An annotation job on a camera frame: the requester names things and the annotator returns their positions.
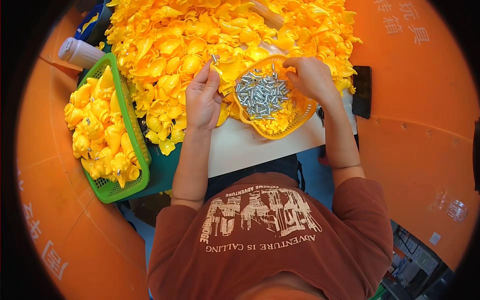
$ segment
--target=smartphone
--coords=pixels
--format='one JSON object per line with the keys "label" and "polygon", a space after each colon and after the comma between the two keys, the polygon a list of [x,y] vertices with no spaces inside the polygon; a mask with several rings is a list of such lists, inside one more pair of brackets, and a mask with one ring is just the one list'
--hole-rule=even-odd
{"label": "smartphone", "polygon": [[353,94],[352,112],[356,116],[370,119],[372,110],[372,68],[369,66],[353,66],[357,75],[353,75],[353,86],[356,88]]}

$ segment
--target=blue floor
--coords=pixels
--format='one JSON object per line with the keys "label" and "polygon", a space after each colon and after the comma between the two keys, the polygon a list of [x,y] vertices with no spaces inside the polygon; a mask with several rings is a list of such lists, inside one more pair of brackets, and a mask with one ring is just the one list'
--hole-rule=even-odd
{"label": "blue floor", "polygon": [[[321,165],[317,157],[320,153],[320,147],[312,148],[297,153],[297,159],[302,164],[303,177],[305,179],[305,192],[313,198],[320,201],[328,209],[332,210],[332,199],[334,192],[332,170],[330,167]],[[128,221],[132,222],[138,234],[145,240],[146,263],[150,261],[150,252],[152,251],[153,236],[155,228],[139,220],[131,210],[124,206],[120,210]]]}

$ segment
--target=person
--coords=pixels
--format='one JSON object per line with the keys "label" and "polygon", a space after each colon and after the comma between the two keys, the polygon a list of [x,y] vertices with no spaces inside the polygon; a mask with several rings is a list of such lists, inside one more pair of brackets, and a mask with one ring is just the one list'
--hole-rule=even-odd
{"label": "person", "polygon": [[295,67],[286,73],[293,86],[324,109],[332,211],[299,189],[292,159],[209,181],[222,97],[208,62],[186,90],[171,206],[156,220],[147,274],[154,299],[367,299],[377,290],[393,253],[382,188],[365,179],[329,67],[315,57],[283,67]]}

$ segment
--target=pile of yellow plastic parts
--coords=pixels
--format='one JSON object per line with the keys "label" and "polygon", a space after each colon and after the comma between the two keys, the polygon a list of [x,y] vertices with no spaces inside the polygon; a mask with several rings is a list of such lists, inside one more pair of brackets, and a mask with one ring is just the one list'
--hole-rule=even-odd
{"label": "pile of yellow plastic parts", "polygon": [[[317,57],[330,67],[340,92],[349,88],[354,93],[350,77],[355,71],[348,58],[352,43],[361,41],[353,36],[356,13],[346,11],[344,2],[112,0],[107,4],[115,6],[112,27],[105,34],[121,73],[134,84],[135,113],[139,118],[146,115],[147,137],[171,149],[183,140],[186,128],[185,89],[211,55],[220,57],[219,91],[227,95],[217,126],[229,115],[238,119],[230,94],[235,80],[242,70],[269,55],[265,49],[269,45],[290,57]],[[283,24],[268,27],[264,17],[252,11],[255,5],[283,17]],[[167,138],[169,134],[174,141]]]}
{"label": "pile of yellow plastic parts", "polygon": [[73,155],[82,158],[84,169],[93,180],[102,177],[120,187],[140,175],[140,166],[125,131],[117,91],[110,66],[99,78],[70,95],[65,121],[73,133]]}

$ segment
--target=white bottle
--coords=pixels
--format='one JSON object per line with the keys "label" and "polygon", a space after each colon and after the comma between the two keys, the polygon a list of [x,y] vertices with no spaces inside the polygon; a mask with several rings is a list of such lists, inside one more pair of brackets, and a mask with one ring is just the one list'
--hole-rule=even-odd
{"label": "white bottle", "polygon": [[59,58],[72,65],[91,69],[105,53],[73,37],[67,38],[60,47]]}

